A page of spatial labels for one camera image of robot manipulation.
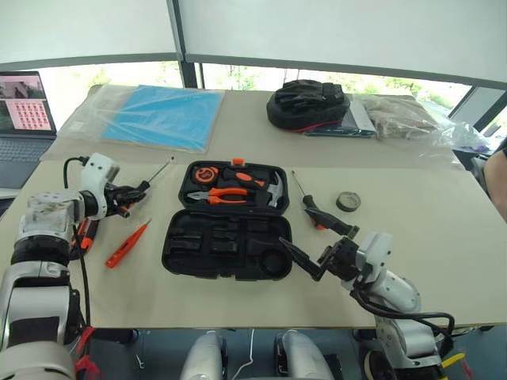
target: pliers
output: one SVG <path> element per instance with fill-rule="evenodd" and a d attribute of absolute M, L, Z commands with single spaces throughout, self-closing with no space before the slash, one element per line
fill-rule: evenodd
<path fill-rule="evenodd" d="M 192 200 L 207 200 L 209 204 L 219 203 L 246 203 L 246 200 L 227 200 L 221 196 L 246 196 L 245 188 L 212 188 L 209 192 L 191 192 L 187 194 Z"/>

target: black bag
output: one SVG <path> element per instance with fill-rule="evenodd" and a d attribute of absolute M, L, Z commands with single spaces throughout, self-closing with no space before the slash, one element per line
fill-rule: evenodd
<path fill-rule="evenodd" d="M 350 106 L 341 85 L 306 79 L 284 83 L 266 105 L 269 121 L 278 128 L 306 131 L 340 123 Z"/>

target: floor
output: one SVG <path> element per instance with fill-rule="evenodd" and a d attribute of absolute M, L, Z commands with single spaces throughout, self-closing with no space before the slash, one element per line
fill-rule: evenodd
<path fill-rule="evenodd" d="M 229 349 L 230 380 L 236 370 L 249 359 L 250 334 L 246 329 L 220 329 Z M 238 378 L 273 376 L 273 341 L 286 330 L 256 329 L 253 336 L 253 364 Z M 349 330 L 301 330 L 320 348 L 322 354 L 336 354 L 343 379 L 362 379 L 357 355 L 359 346 Z M 103 379 L 178 379 L 185 357 L 194 341 L 205 333 L 197 329 L 139 330 L 139 339 L 130 346 L 94 340 L 92 358 L 101 368 Z M 456 338 L 455 348 L 467 354 L 466 361 L 474 380 L 507 379 L 507 326 L 487 332 L 474 331 Z M 448 369 L 450 380 L 469 377 L 461 363 Z"/>

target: person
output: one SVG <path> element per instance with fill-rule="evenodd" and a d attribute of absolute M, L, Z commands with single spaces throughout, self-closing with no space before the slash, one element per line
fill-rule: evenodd
<path fill-rule="evenodd" d="M 491 201 L 507 222 L 507 147 L 488 159 L 484 177 Z"/>

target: hammer head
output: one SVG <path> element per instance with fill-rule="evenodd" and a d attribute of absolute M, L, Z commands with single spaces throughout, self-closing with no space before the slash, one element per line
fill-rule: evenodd
<path fill-rule="evenodd" d="M 284 194 L 284 185 L 282 184 L 282 179 L 280 175 L 275 172 L 276 184 L 270 184 L 268 186 L 268 192 L 271 194 L 271 200 L 268 203 L 268 206 L 275 207 L 278 204 L 278 199 Z"/>

